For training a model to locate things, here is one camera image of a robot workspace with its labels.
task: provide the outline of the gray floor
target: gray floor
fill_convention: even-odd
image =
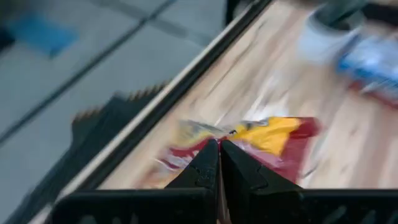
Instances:
[[[41,7],[79,33],[55,58],[17,43],[0,55],[0,133],[122,36],[142,27],[0,145],[0,223],[65,152],[77,112],[176,76],[223,28],[224,0],[69,0]]]

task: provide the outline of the chip bag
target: chip bag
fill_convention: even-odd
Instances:
[[[176,138],[143,181],[142,188],[163,188],[181,173],[209,139],[229,139],[253,158],[295,182],[309,139],[318,132],[314,118],[271,117],[216,128],[182,121]]]

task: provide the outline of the yellow label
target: yellow label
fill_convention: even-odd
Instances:
[[[238,128],[230,140],[242,140],[251,143],[261,151],[280,156],[289,134],[300,126],[297,118],[269,118],[267,126],[255,126],[249,130]]]

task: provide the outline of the blue object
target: blue object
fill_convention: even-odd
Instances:
[[[35,14],[26,14],[11,21],[8,31],[17,39],[55,56],[77,39],[77,35]]]

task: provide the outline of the wood grain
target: wood grain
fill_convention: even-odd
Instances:
[[[348,91],[329,65],[300,58],[296,43],[309,12],[294,2],[273,3],[100,188],[140,185],[180,119],[224,125],[270,115],[316,116],[322,123],[308,149],[303,187],[397,187],[390,179],[398,160],[396,112]]]

